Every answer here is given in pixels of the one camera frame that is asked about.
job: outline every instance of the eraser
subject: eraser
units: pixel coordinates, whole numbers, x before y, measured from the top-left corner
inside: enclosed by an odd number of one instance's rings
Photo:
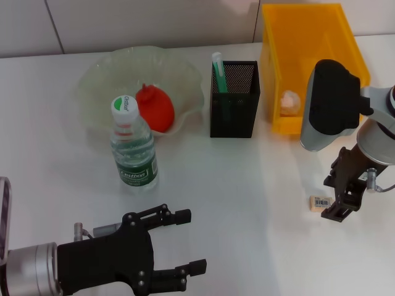
[[[331,197],[325,196],[310,196],[310,211],[321,213],[326,208],[330,208],[333,204],[333,199]]]

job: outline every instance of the white table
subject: white table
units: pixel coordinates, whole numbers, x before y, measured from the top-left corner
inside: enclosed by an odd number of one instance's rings
[[[395,35],[358,37],[373,86],[395,83]],[[202,258],[207,273],[178,295],[391,295],[395,291],[395,191],[366,195],[343,223],[311,213],[342,146],[318,153],[270,132],[259,107],[252,139],[209,137],[210,55],[258,60],[261,44],[178,49],[201,71],[203,116],[156,141],[159,187],[131,197],[121,185],[108,140],[86,134],[69,112],[68,93],[104,54],[0,60],[0,175],[14,191],[10,249],[73,239],[86,229],[117,223],[124,213],[167,203],[190,208],[192,223],[151,231],[156,269]],[[394,168],[379,185],[395,183]],[[79,295],[131,295],[116,283]]]

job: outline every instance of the silver metal joint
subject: silver metal joint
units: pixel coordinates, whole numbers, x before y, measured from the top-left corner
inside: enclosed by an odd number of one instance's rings
[[[82,223],[74,223],[74,241],[82,241]]]
[[[59,296],[57,245],[54,242],[11,250],[6,268],[11,296]]]
[[[367,180],[366,180],[366,191],[369,193],[375,193],[377,191],[377,171],[375,168],[369,168],[367,170]]]

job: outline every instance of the white bottle cap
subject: white bottle cap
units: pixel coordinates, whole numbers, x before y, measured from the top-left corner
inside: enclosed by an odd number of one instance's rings
[[[111,112],[119,125],[132,123],[139,115],[136,99],[132,96],[116,97],[111,103]]]

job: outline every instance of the white tile wall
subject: white tile wall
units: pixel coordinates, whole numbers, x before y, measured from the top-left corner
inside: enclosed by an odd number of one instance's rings
[[[340,2],[355,35],[395,33],[395,0],[47,2],[66,53],[259,42],[264,2]],[[45,0],[0,0],[0,57],[61,53]]]
[[[61,53],[44,0],[0,0],[0,57]]]
[[[66,53],[252,42],[259,0],[48,0]]]
[[[395,33],[395,0],[285,0],[262,3],[341,3],[354,35],[378,35]],[[261,6],[259,7],[255,42],[262,41],[263,23]]]

